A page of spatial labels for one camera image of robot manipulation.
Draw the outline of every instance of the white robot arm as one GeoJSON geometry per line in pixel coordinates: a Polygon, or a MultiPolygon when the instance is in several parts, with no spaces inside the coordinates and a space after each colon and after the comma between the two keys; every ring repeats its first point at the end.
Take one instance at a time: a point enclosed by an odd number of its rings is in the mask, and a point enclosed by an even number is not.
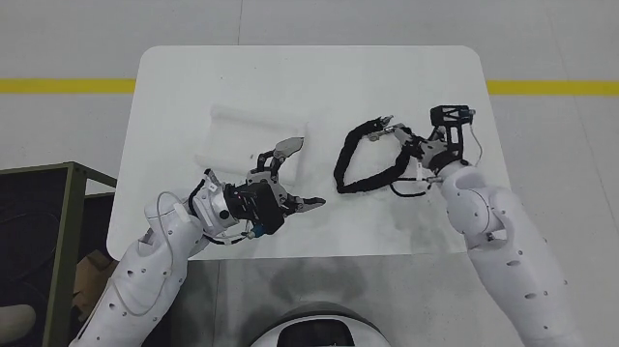
{"type": "Polygon", "coordinates": [[[430,181],[441,187],[450,223],[464,236],[482,284],[523,344],[583,346],[568,305],[568,282],[546,240],[514,193],[487,185],[477,167],[462,159],[461,128],[472,124],[474,114],[465,105],[437,106],[430,111],[434,131],[428,139],[399,126],[385,133],[394,133],[437,176],[430,181]],[[495,238],[501,230],[507,239],[495,238]]]}
{"type": "Polygon", "coordinates": [[[274,234],[290,215],[322,206],[323,199],[291,195],[279,183],[281,164],[302,146],[303,138],[278,143],[258,157],[256,168],[238,187],[220,183],[206,170],[188,197],[162,192],[144,209],[150,229],[127,249],[71,346],[141,345],[174,302],[189,257],[210,243],[230,245],[274,234]],[[252,224],[251,230],[219,236],[239,219],[252,224]]]}

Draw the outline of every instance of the white wire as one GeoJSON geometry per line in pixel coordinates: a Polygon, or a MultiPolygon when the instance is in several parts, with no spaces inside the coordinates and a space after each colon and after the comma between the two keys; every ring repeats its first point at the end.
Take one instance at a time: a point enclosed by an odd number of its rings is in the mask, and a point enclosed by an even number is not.
{"type": "Polygon", "coordinates": [[[473,131],[473,123],[469,124],[468,126],[471,129],[471,135],[473,135],[473,139],[475,139],[477,146],[480,148],[480,155],[477,157],[477,161],[475,162],[475,167],[477,167],[480,161],[482,161],[482,156],[484,155],[484,147],[482,147],[482,143],[480,143],[480,140],[477,138],[475,132],[473,131]]]}
{"type": "MultiPolygon", "coordinates": [[[[110,279],[110,281],[112,283],[111,286],[114,289],[114,291],[116,292],[116,296],[118,296],[118,300],[120,301],[121,305],[127,310],[127,312],[130,313],[131,316],[142,317],[142,316],[146,315],[148,312],[150,312],[150,310],[153,309],[153,307],[155,306],[155,304],[159,300],[159,297],[162,295],[163,287],[165,286],[165,280],[172,275],[172,267],[174,267],[174,251],[172,250],[172,245],[170,244],[170,241],[167,238],[168,237],[167,233],[165,233],[165,231],[163,230],[162,212],[160,211],[160,207],[159,207],[159,205],[161,203],[161,200],[162,200],[162,196],[164,196],[166,194],[171,195],[172,197],[174,197],[174,199],[176,199],[176,201],[178,203],[180,203],[181,205],[183,204],[183,201],[181,201],[181,198],[179,198],[175,193],[170,192],[170,191],[162,191],[157,196],[157,221],[159,222],[159,227],[162,230],[162,235],[163,235],[163,238],[165,239],[165,243],[167,244],[167,249],[170,251],[169,275],[166,275],[163,278],[162,286],[159,289],[159,293],[157,294],[157,297],[155,298],[155,300],[153,301],[151,306],[149,306],[148,309],[146,309],[144,312],[133,312],[132,310],[129,309],[129,306],[123,300],[123,297],[120,294],[120,291],[118,290],[118,286],[116,285],[116,280],[114,278],[110,279]]],[[[106,291],[107,291],[107,287],[105,287],[105,291],[103,292],[102,297],[103,297],[103,295],[105,294],[106,291]]]]}

